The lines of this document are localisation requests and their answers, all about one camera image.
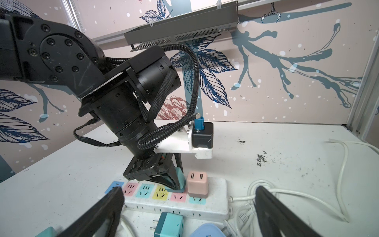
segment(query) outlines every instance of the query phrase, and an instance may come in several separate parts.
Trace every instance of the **wallpaper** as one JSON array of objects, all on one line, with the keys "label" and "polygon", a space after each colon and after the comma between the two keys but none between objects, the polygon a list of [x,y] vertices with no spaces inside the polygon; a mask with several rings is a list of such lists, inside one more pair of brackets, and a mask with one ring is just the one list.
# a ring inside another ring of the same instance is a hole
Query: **wallpaper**
[{"label": "wallpaper", "polygon": [[[216,0],[75,1],[94,38],[214,5]],[[0,0],[0,6],[69,24],[59,0]],[[200,62],[196,111],[206,121],[344,124],[379,27],[376,0],[285,0],[238,12],[231,33],[195,39]],[[104,50],[132,57],[131,47]],[[168,52],[182,86],[157,118],[186,113],[194,74],[189,57]],[[64,86],[0,81],[0,182],[72,142],[80,101]],[[102,123],[79,131],[86,134]]]}]

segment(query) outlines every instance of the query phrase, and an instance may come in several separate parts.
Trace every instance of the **white power strip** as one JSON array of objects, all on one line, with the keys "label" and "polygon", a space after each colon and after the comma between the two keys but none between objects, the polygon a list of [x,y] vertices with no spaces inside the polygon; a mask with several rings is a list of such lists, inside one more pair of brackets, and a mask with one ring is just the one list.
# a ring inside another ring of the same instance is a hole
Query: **white power strip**
[{"label": "white power strip", "polygon": [[124,177],[112,184],[122,186],[125,205],[130,210],[150,213],[172,212],[187,218],[216,222],[227,220],[231,209],[228,207],[226,180],[208,177],[208,182],[206,199],[192,198],[187,191],[169,193],[163,185],[149,181],[128,181]]}]

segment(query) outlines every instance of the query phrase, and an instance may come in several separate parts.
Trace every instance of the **white table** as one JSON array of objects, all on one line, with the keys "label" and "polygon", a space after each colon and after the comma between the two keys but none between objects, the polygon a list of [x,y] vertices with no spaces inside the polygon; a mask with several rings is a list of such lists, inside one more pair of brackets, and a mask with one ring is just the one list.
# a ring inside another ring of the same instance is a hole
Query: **white table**
[{"label": "white table", "polygon": [[[157,125],[166,122],[156,121]],[[313,194],[338,208],[335,184],[343,147],[326,141],[329,138],[358,141],[344,127],[214,124],[213,158],[196,160],[194,155],[182,155],[185,173],[201,170],[210,177],[223,177],[231,196],[245,196],[252,181],[267,179],[279,188]],[[105,125],[87,136],[106,143],[116,140]],[[351,223],[342,222],[325,207],[304,198],[281,195],[280,200],[322,236],[377,236],[379,156],[366,146],[348,146],[350,153],[342,195]],[[267,162],[258,166],[257,154],[264,151]],[[98,201],[99,194],[124,172],[131,159],[132,154],[126,147],[98,148],[74,141],[2,182],[0,236],[32,237],[48,226],[67,228]],[[136,220],[141,217],[143,222],[138,226]],[[142,212],[131,212],[127,217],[137,236],[153,236],[148,227],[154,226],[150,221],[158,218],[156,214]],[[189,236],[202,223],[204,221],[187,219],[184,236]]]}]

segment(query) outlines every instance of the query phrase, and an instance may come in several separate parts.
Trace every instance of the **small black box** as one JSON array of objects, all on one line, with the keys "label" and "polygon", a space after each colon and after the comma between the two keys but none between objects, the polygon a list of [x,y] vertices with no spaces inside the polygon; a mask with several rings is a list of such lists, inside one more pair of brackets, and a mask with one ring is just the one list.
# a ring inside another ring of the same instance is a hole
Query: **small black box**
[{"label": "small black box", "polygon": [[205,122],[203,130],[192,130],[192,146],[195,148],[213,148],[213,123]]}]

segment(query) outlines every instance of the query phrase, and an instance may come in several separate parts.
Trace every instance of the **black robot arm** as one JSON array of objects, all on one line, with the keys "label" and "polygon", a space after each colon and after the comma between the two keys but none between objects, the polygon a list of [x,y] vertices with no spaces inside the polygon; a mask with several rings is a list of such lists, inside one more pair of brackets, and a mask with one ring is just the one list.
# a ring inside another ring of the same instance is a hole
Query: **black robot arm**
[{"label": "black robot arm", "polygon": [[[119,141],[104,144],[74,132],[76,138],[95,146],[127,146],[134,154],[124,173],[127,179],[180,188],[173,154],[155,154],[153,149],[196,117],[199,64],[189,47],[154,46],[133,58],[108,58],[95,42],[68,25],[1,8],[0,32],[0,80],[68,86],[81,99],[78,115],[94,117],[85,125],[101,119]],[[153,119],[166,96],[180,87],[177,72],[164,53],[169,50],[189,54],[195,69],[193,94],[186,116],[157,128]],[[149,111],[143,103],[152,106]],[[180,154],[175,158],[181,164]]]}]

